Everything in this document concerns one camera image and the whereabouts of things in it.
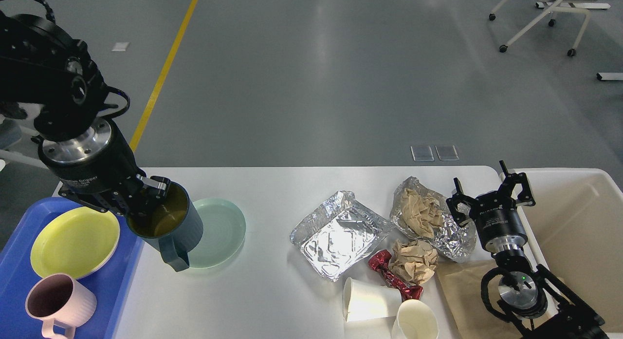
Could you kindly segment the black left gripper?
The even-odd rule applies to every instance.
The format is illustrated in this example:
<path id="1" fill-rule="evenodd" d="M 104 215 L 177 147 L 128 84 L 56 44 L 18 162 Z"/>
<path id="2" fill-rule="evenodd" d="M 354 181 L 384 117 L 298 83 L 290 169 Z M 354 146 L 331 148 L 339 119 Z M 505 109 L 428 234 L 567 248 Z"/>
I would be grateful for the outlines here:
<path id="1" fill-rule="evenodd" d="M 171 186 L 169 178 L 142 176 L 118 126 L 102 117 L 74 139 L 44 140 L 38 157 L 60 180 L 60 197 L 98 212 L 150 215 Z"/>

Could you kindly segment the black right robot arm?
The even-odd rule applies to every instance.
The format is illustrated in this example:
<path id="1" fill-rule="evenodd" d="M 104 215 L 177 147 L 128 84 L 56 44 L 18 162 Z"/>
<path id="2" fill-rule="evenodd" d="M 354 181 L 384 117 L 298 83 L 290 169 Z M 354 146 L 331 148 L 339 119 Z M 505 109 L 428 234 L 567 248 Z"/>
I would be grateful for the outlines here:
<path id="1" fill-rule="evenodd" d="M 518 213 L 535 205 L 525 173 L 511 173 L 500 161 L 504 179 L 497 190 L 470 197 L 458 178 L 446 200 L 459 226 L 475 224 L 481 248 L 496 267 L 483 275 L 480 297 L 487 312 L 511 323 L 523 339 L 605 339 L 603 317 L 545 266 L 532 266 L 524 252 L 529 241 Z"/>

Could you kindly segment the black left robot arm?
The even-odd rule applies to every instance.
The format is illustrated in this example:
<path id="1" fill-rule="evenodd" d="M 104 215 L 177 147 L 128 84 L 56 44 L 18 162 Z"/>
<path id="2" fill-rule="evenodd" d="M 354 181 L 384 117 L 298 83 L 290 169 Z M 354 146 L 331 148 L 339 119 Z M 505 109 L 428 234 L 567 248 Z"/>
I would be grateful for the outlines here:
<path id="1" fill-rule="evenodd" d="M 114 119 L 130 98 L 107 85 L 86 42 L 45 17 L 1 15 L 1 105 L 36 104 L 38 157 L 61 182 L 59 195 L 98 212 L 145 218 L 171 181 L 138 168 Z"/>

